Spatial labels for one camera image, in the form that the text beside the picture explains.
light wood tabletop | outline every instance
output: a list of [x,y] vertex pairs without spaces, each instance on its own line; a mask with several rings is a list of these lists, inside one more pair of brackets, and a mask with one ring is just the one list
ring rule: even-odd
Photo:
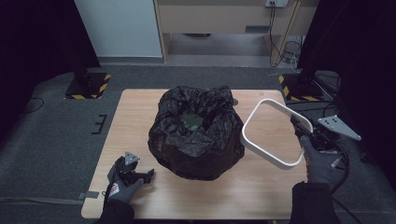
[[[132,198],[135,218],[289,219],[291,189],[296,183],[306,181],[304,162],[281,170],[246,148],[245,156],[214,181],[184,179],[157,162],[149,151],[149,129],[166,91],[125,90],[122,93],[89,189],[100,193],[96,199],[85,199],[82,216],[101,216],[107,173],[116,159],[130,151],[140,157],[138,173],[155,169],[151,183]],[[238,101],[234,109],[244,122],[264,98],[284,104],[280,91],[232,90],[232,93]],[[256,111],[246,133],[252,142],[283,161],[296,161],[300,155],[301,147],[289,117],[269,105]]]

black sleeve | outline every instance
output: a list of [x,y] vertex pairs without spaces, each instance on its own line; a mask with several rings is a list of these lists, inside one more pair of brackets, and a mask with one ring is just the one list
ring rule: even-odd
[[292,190],[290,224],[340,224],[328,184],[298,183]]
[[133,222],[134,209],[128,203],[110,200],[95,224],[131,224]]

power strip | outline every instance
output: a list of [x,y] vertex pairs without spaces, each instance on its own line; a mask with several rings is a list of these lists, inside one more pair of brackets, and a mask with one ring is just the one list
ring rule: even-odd
[[286,7],[288,5],[289,0],[265,0],[266,7]]

white handle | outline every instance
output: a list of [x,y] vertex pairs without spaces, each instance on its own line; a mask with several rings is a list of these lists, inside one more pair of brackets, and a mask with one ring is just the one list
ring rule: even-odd
[[291,115],[296,116],[297,119],[302,123],[302,125],[304,125],[305,128],[307,130],[309,130],[311,133],[314,131],[314,129],[312,127],[312,124],[305,117],[301,116],[300,114],[296,113],[295,111],[291,110],[290,108],[288,108],[288,107],[286,107],[286,106],[284,106],[284,105],[280,104],[279,102],[277,102],[275,100],[272,100],[272,99],[263,99],[263,100],[259,101],[259,103],[256,105],[256,107],[251,112],[250,116],[247,118],[247,121],[245,122],[245,124],[244,124],[244,126],[242,128],[242,133],[241,133],[241,137],[240,137],[241,143],[245,147],[247,147],[248,149],[250,149],[253,152],[255,152],[256,154],[258,154],[259,156],[261,156],[264,159],[266,159],[269,162],[271,162],[273,165],[277,166],[278,168],[283,169],[283,170],[289,170],[289,169],[293,168],[294,166],[296,166],[298,163],[300,163],[301,159],[304,156],[304,150],[303,149],[301,149],[300,157],[298,158],[298,160],[296,162],[292,162],[292,163],[285,162],[285,161],[282,161],[280,158],[274,156],[273,154],[269,153],[265,149],[257,146],[256,144],[254,144],[250,140],[248,140],[248,138],[247,138],[247,136],[245,134],[245,129],[248,126],[248,123],[250,122],[250,120],[254,116],[254,114],[256,113],[256,110],[262,104],[270,105],[273,108],[279,110],[280,112],[282,112],[283,114],[285,114],[285,115],[287,115],[289,117],[291,117]]

yellow and black striped tape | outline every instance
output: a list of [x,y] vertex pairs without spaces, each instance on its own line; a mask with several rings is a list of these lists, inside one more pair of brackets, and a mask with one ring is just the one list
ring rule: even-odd
[[282,87],[283,93],[285,93],[286,100],[292,101],[323,101],[322,96],[293,96],[290,94],[289,87],[286,85],[285,78],[279,76],[280,86]]
[[99,89],[99,92],[97,92],[96,94],[91,94],[91,95],[66,95],[64,97],[64,99],[75,99],[75,100],[85,100],[85,99],[98,99],[103,95],[103,92],[105,91],[106,87],[107,87],[107,83],[110,80],[111,75],[107,74],[105,76],[105,79],[103,80],[103,83]]

